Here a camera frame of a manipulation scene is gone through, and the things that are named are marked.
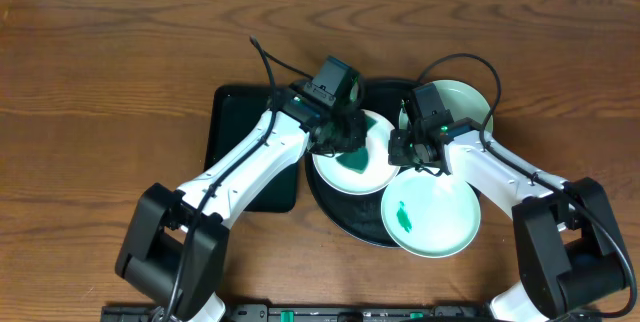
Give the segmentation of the green sponge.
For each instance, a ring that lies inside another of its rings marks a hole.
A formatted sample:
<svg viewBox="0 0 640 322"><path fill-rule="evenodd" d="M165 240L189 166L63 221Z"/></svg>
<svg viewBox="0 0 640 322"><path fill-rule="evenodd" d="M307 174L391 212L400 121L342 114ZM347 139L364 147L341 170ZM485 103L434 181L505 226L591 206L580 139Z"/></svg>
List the green sponge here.
<svg viewBox="0 0 640 322"><path fill-rule="evenodd" d="M363 174L369 164L369 152L366 147L369 130L376 121L365 111L360 110L349 115L339 129L335 157L337 163L352 172Z"/></svg>

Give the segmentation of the white plate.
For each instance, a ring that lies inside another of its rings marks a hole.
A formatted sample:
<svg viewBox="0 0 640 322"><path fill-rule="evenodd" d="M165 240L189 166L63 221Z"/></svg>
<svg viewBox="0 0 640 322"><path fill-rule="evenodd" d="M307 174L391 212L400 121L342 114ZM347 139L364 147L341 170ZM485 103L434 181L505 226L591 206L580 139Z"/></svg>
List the white plate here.
<svg viewBox="0 0 640 322"><path fill-rule="evenodd" d="M341 167L333 157L313 155L315 171L333 189L348 195L367 195L385 188L399 173L398 166L388 162L388 142L394 126L384 116L365 110L376 121L367 135L369 164L363 174Z"/></svg>

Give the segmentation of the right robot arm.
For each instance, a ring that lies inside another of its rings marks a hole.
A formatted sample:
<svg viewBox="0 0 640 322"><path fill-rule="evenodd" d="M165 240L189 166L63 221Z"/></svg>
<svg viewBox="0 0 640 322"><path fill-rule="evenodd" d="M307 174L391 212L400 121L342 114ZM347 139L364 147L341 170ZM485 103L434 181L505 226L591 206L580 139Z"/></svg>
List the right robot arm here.
<svg viewBox="0 0 640 322"><path fill-rule="evenodd" d="M494 297L502 321L630 314L638 282L604 188L531 165L470 118L423 118L390 134L389 160L477 189L512 221L519 281Z"/></svg>

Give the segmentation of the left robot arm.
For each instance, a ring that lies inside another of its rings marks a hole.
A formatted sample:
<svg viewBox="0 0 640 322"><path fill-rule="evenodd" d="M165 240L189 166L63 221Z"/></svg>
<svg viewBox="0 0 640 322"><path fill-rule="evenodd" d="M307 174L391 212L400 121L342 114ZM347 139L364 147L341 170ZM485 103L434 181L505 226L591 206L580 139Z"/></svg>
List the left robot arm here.
<svg viewBox="0 0 640 322"><path fill-rule="evenodd" d="M115 272L163 306L165 321L218 321L230 230L254 198L308 152L363 146L363 91L289 87L272 94L256 125L202 174L139 198Z"/></svg>

